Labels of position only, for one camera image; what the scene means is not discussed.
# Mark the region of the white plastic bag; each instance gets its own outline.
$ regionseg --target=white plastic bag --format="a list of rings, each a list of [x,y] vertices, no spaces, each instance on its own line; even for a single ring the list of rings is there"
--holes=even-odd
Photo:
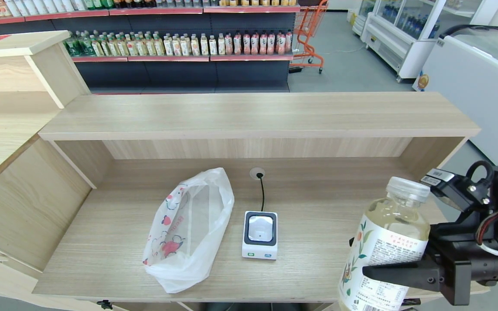
[[[144,266],[169,294],[209,276],[230,220],[233,192],[224,168],[182,181],[156,211]]]

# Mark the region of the display fridge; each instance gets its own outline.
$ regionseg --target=display fridge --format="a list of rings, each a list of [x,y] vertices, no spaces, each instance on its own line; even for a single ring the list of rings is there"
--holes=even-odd
[[[379,0],[363,0],[362,3],[360,4],[360,8],[358,9],[358,15],[354,19],[354,24],[352,28],[353,32],[356,33],[357,35],[360,36],[362,34],[362,30],[364,30],[364,24],[366,23],[366,18],[368,17],[368,13],[374,11],[376,2],[379,2]]]
[[[448,30],[413,87],[440,92],[476,122],[482,130],[470,140],[498,165],[498,26]]]
[[[381,0],[366,19],[361,40],[397,72],[415,79],[437,37],[461,24],[489,24],[498,0]]]

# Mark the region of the orange shopping cart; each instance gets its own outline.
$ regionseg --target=orange shopping cart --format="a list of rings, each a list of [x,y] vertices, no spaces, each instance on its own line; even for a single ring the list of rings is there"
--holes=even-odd
[[[324,58],[318,55],[314,47],[310,45],[310,38],[314,37],[324,12],[328,8],[328,0],[300,0],[301,10],[295,18],[294,33],[297,35],[297,43],[293,49],[293,61],[291,67],[318,67],[318,73],[324,68]]]

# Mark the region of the black cable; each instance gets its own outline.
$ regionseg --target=black cable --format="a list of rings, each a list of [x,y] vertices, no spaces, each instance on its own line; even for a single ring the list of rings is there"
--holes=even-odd
[[[261,180],[261,189],[262,189],[262,205],[261,211],[265,211],[265,185],[262,183],[263,174],[257,173],[257,178]]]

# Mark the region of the checkout counter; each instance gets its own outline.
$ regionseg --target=checkout counter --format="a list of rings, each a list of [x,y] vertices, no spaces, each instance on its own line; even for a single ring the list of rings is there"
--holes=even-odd
[[[420,179],[479,132],[428,92],[91,95],[66,37],[0,40],[0,295],[44,307],[95,311],[108,299],[130,311],[208,301],[333,310],[362,209],[390,177]],[[276,261],[241,257],[243,214],[261,200],[255,166],[266,170],[267,211],[282,217]],[[166,294],[141,262],[147,232],[170,189],[215,167],[236,202],[213,269]],[[421,210],[445,221],[433,200]]]

